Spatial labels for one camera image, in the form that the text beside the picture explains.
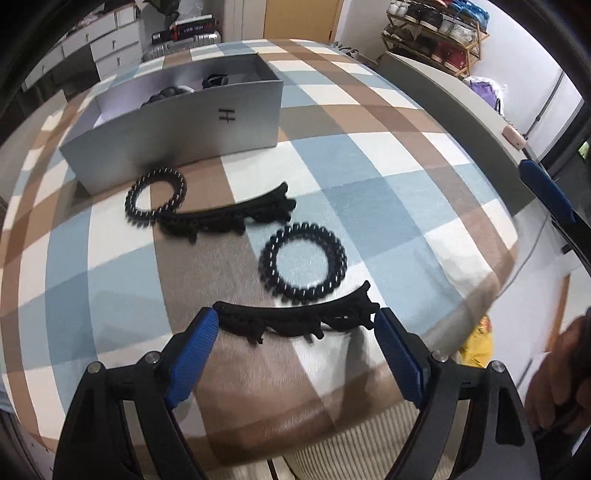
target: plaid bedsheet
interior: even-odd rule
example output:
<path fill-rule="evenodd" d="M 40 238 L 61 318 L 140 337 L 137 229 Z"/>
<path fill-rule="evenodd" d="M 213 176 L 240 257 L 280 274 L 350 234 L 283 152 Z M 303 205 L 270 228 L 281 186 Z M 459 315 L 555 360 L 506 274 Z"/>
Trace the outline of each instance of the plaid bedsheet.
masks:
<path fill-rule="evenodd" d="M 428 113 L 365 66 L 326 46 L 287 40 L 149 61 L 47 118 L 9 203 L 0 242 L 2 378 L 19 419 L 49 449 L 89 363 L 136 362 L 217 300 L 281 306 L 257 276 L 258 255 L 279 225 L 200 235 L 196 245 L 157 227 L 136 228 L 124 213 L 129 185 L 88 198 L 59 150 L 105 89 L 179 63 L 251 52 L 285 82 L 279 144 L 181 168 L 188 182 L 182 210 L 240 202 L 288 181 L 288 196 L 297 199 L 293 220 L 326 225 L 346 248 L 346 279 L 326 300 L 369 280 L 372 300 L 431 346 L 461 343 L 507 279 L 517 234 L 496 191 Z M 155 184 L 141 202 L 169 197 L 168 187 Z M 290 248 L 280 268 L 292 281 L 323 276 L 320 251 Z M 265 335 L 257 347 L 221 332 L 176 416 L 211 469 L 318 441 L 400 398 L 365 329 L 313 343 Z M 140 443 L 137 428 L 132 437 Z"/>

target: black claw clip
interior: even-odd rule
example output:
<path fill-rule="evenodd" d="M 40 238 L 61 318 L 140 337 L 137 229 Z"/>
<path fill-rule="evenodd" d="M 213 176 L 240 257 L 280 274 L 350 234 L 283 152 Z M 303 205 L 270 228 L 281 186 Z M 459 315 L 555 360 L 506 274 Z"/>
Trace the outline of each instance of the black claw clip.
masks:
<path fill-rule="evenodd" d="M 347 296 L 301 307 L 246 307 L 218 301 L 213 304 L 213 309 L 222 329 L 244 336 L 250 343 L 262 343 L 262 334 L 268 330 L 285 337 L 314 335 L 321 339 L 324 337 L 321 323 L 338 332 L 347 332 L 359 326 L 368 330 L 374 327 L 371 315 L 379 310 L 379 304 L 369 299 L 369 287 L 369 282 L 365 281 Z"/>
<path fill-rule="evenodd" d="M 197 241 L 199 232 L 242 234 L 246 230 L 245 219 L 258 223 L 288 222 L 296 201 L 285 196 L 287 183 L 275 190 L 235 205 L 227 205 L 201 212 L 162 212 L 158 217 L 160 228 L 169 235 L 186 236 L 191 243 Z"/>

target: black spiral hair tie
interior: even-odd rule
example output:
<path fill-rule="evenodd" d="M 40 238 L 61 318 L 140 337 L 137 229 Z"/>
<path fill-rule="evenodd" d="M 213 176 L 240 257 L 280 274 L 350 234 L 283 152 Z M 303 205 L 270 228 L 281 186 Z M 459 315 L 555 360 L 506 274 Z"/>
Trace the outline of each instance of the black spiral hair tie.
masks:
<path fill-rule="evenodd" d="M 140 210 L 137 208 L 139 194 L 148 185 L 157 181 L 166 181 L 174 188 L 172 198 L 164 205 L 154 210 Z M 187 183 L 183 174 L 174 168 L 159 168 L 142 176 L 129 190 L 125 198 L 125 213 L 132 221 L 138 223 L 154 223 L 163 212 L 173 213 L 181 206 L 187 194 Z"/>
<path fill-rule="evenodd" d="M 287 283 L 277 270 L 277 252 L 288 241 L 294 239 L 309 240 L 324 250 L 329 263 L 326 279 L 309 288 L 294 287 Z M 332 293 L 343 281 L 347 272 L 347 255 L 345 247 L 334 232 L 316 223 L 303 222 L 287 225 L 272 235 L 262 251 L 259 267 L 261 280 L 276 295 L 283 295 L 292 301 L 316 301 Z"/>

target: shoe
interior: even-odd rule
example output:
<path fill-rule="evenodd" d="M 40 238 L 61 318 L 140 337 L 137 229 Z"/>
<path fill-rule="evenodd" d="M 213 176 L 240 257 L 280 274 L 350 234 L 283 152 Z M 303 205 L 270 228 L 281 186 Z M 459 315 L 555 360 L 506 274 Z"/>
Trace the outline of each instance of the shoe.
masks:
<path fill-rule="evenodd" d="M 386 25 L 382 30 L 382 35 L 384 37 L 392 37 L 392 32 L 394 31 L 394 27 L 390 24 Z"/>
<path fill-rule="evenodd" d="M 443 15 L 436 10 L 425 10 L 420 24 L 427 27 L 429 30 L 436 32 L 443 23 Z"/>
<path fill-rule="evenodd" d="M 488 21 L 491 16 L 488 12 L 478 5 L 473 4 L 469 0 L 452 0 L 450 8 L 457 12 L 456 15 L 464 14 L 468 18 L 475 20 L 480 25 L 482 31 L 486 31 L 488 27 Z"/>
<path fill-rule="evenodd" d="M 419 23 L 423 16 L 424 8 L 419 4 L 411 4 L 408 6 L 408 10 L 404 15 L 404 19 L 412 23 Z"/>
<path fill-rule="evenodd" d="M 417 50 L 426 57 L 431 57 L 431 54 L 437 48 L 438 45 L 437 40 L 425 37 L 424 35 L 419 35 L 419 37 L 417 38 L 417 42 L 419 43 L 419 47 Z"/>
<path fill-rule="evenodd" d="M 401 4 L 401 3 L 402 3 L 402 2 L 398 2 L 398 1 L 391 2 L 391 3 L 390 3 L 390 6 L 389 6 L 389 7 L 388 7 L 388 9 L 386 10 L 386 13 L 387 13 L 388 15 L 396 15 L 396 12 L 398 11 L 398 8 L 400 7 L 400 4 Z"/>
<path fill-rule="evenodd" d="M 449 37 L 467 47 L 474 43 L 476 40 L 476 32 L 469 28 L 462 27 L 461 25 L 455 25 L 452 31 L 449 32 Z"/>
<path fill-rule="evenodd" d="M 443 64 L 448 69 L 455 73 L 460 73 L 467 65 L 466 52 L 456 50 L 455 48 L 450 49 L 450 53 L 447 56 L 445 63 Z"/>
<path fill-rule="evenodd" d="M 449 43 L 439 42 L 431 54 L 431 58 L 439 63 L 446 61 L 449 55 Z"/>
<path fill-rule="evenodd" d="M 441 22 L 441 27 L 439 27 L 438 32 L 441 35 L 449 35 L 449 32 L 452 31 L 452 28 L 454 27 L 454 25 L 455 25 L 454 22 L 452 22 L 451 20 L 445 19 Z"/>
<path fill-rule="evenodd" d="M 408 11 L 408 7 L 409 4 L 406 2 L 403 2 L 400 7 L 398 7 L 398 11 L 396 12 L 396 16 L 397 17 L 404 17 L 404 15 L 406 15 L 406 12 Z"/>
<path fill-rule="evenodd" d="M 488 27 L 488 21 L 490 20 L 491 16 L 486 10 L 480 8 L 478 5 L 474 5 L 472 2 L 467 3 L 468 15 L 478 22 L 481 30 L 486 31 Z"/>
<path fill-rule="evenodd" d="M 392 33 L 390 34 L 390 36 L 395 40 L 403 42 L 414 40 L 413 34 L 410 32 L 408 28 L 394 27 L 392 29 Z"/>

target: gray box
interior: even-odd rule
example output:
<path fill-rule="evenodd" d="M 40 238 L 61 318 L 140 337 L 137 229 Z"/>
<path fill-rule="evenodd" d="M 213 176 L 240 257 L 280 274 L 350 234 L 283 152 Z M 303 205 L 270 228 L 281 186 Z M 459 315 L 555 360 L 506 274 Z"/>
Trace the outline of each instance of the gray box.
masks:
<path fill-rule="evenodd" d="M 212 73 L 228 84 L 202 88 Z M 142 106 L 170 86 L 185 93 Z M 168 67 L 97 95 L 61 152 L 90 194 L 160 167 L 277 145 L 283 80 L 257 54 Z"/>

